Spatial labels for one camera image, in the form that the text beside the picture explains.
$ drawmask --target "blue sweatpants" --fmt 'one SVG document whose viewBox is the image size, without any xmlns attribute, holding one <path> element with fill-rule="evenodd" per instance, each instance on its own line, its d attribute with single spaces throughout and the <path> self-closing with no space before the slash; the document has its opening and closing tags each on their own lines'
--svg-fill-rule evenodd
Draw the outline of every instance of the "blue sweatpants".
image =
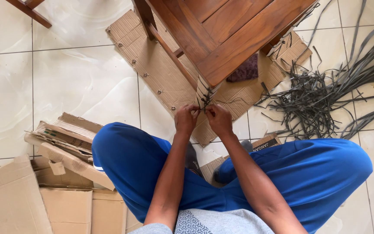
<svg viewBox="0 0 374 234">
<path fill-rule="evenodd" d="M 93 140 L 94 161 L 140 222 L 145 220 L 170 147 L 166 140 L 119 122 L 104 126 Z M 291 141 L 252 152 L 250 156 L 309 233 L 320 228 L 372 173 L 366 152 L 342 139 Z M 253 212 L 230 159 L 221 165 L 219 176 L 221 182 L 227 183 L 222 188 L 210 185 L 185 168 L 179 209 Z"/>
</svg>

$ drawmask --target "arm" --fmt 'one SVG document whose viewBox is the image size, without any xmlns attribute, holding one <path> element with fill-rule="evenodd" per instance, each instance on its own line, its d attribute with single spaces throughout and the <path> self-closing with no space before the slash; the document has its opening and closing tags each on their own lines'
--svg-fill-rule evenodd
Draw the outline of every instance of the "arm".
<svg viewBox="0 0 374 234">
<path fill-rule="evenodd" d="M 240 145 L 232 131 L 231 114 L 220 105 L 206 108 L 211 129 L 225 145 L 246 199 L 255 213 L 276 234 L 306 234 L 271 179 Z"/>
<path fill-rule="evenodd" d="M 144 226 L 151 223 L 161 223 L 174 231 L 183 192 L 187 144 L 196 126 L 199 113 L 198 106 L 186 104 L 174 116 L 176 133 L 167 160 L 155 185 Z"/>
</svg>

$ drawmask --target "hand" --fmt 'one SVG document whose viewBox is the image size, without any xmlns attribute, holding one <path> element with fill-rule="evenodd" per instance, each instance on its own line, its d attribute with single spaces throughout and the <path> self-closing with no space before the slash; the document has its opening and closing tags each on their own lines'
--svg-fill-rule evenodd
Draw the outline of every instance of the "hand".
<svg viewBox="0 0 374 234">
<path fill-rule="evenodd" d="M 212 104 L 206 107 L 206 115 L 209 119 L 211 130 L 213 130 L 220 139 L 233 134 L 232 115 L 227 109 L 224 109 L 219 104 Z"/>
<path fill-rule="evenodd" d="M 194 104 L 185 104 L 180 107 L 174 116 L 175 129 L 177 132 L 188 134 L 190 137 L 197 123 L 200 107 Z"/>
</svg>

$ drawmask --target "wooden chair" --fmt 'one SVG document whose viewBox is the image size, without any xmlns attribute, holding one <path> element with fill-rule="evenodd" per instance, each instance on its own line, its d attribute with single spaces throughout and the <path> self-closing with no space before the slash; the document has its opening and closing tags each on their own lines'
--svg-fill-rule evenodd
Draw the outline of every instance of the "wooden chair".
<svg viewBox="0 0 374 234">
<path fill-rule="evenodd" d="M 214 88 L 258 50 L 272 53 L 317 1 L 132 0 L 149 39 L 158 40 L 195 89 L 180 56 L 185 54 Z M 158 34 L 151 9 L 178 43 L 175 52 Z"/>
<path fill-rule="evenodd" d="M 7 2 L 11 3 L 20 11 L 42 24 L 44 27 L 50 28 L 52 26 L 46 18 L 41 16 L 37 11 L 33 10 L 40 5 L 40 3 L 44 2 L 44 0 L 26 0 L 25 2 L 21 0 L 7 0 Z"/>
</svg>

